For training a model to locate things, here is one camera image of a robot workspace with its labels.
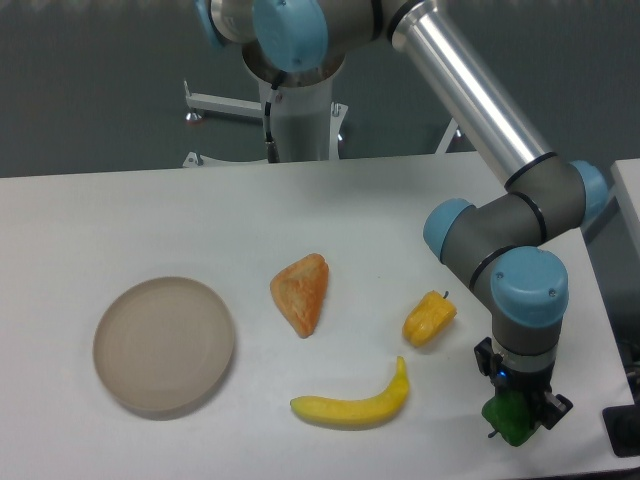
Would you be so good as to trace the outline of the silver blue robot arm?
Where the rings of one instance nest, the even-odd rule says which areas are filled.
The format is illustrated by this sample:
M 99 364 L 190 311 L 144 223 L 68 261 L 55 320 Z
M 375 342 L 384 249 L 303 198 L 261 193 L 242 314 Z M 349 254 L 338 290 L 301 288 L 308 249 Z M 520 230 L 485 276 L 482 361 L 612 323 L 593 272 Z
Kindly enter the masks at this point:
M 452 199 L 426 220 L 438 260 L 491 312 L 474 350 L 494 386 L 483 417 L 512 444 L 571 409 L 551 377 L 568 306 L 568 273 L 543 245 L 593 220 L 608 197 L 597 168 L 563 162 L 494 80 L 439 1 L 199 1 L 216 47 L 239 44 L 261 81 L 259 118 L 271 163 L 326 160 L 333 151 L 327 85 L 345 54 L 379 39 L 405 54 L 503 183 L 476 207 Z

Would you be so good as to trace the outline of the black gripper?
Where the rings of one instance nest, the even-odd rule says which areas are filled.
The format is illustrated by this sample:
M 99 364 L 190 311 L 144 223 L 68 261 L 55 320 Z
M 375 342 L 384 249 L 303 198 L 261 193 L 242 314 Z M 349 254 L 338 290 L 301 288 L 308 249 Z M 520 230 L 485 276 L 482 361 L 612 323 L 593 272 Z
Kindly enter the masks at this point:
M 568 398 L 551 392 L 555 349 L 539 355 L 519 355 L 505 349 L 494 352 L 492 339 L 486 337 L 474 347 L 474 355 L 479 372 L 490 380 L 496 396 L 517 392 L 531 398 L 533 430 L 553 429 L 572 410 Z

